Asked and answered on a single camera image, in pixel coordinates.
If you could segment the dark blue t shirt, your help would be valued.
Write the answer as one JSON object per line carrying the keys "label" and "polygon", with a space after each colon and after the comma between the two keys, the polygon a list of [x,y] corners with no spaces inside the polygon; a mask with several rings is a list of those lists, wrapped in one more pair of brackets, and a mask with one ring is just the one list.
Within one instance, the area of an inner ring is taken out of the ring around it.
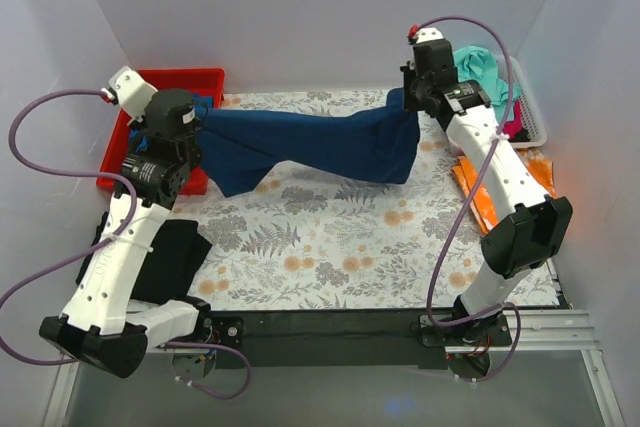
{"label": "dark blue t shirt", "polygon": [[226,197],[254,190],[280,162],[348,179],[403,184],[420,140],[418,114],[400,88],[382,107],[323,117],[267,110],[196,109],[200,168]]}

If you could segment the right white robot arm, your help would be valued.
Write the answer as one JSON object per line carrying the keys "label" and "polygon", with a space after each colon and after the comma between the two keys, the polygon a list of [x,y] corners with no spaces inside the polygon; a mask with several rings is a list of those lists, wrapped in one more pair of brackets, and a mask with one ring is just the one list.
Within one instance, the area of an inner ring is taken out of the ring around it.
{"label": "right white robot arm", "polygon": [[555,256],[573,208],[528,171],[499,133],[490,99],[474,80],[461,81],[451,44],[435,28],[409,36],[414,58],[402,67],[404,106],[434,118],[470,161],[493,202],[498,223],[481,240],[484,262],[450,317],[430,322],[443,335],[475,344],[497,324],[507,297],[532,270]]}

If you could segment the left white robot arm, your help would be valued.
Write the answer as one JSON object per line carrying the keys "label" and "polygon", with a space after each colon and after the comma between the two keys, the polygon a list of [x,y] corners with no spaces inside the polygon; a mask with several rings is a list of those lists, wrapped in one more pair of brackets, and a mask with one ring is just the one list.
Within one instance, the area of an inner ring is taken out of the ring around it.
{"label": "left white robot arm", "polygon": [[194,297],[127,312],[152,243],[199,164],[197,126],[192,93],[166,89],[151,95],[141,126],[147,148],[128,154],[121,166],[137,195],[131,197],[123,185],[115,187],[101,234],[106,246],[92,254],[62,312],[44,318],[40,326],[40,337],[61,352],[127,378],[150,349],[174,339],[200,347],[211,339],[210,306]]}

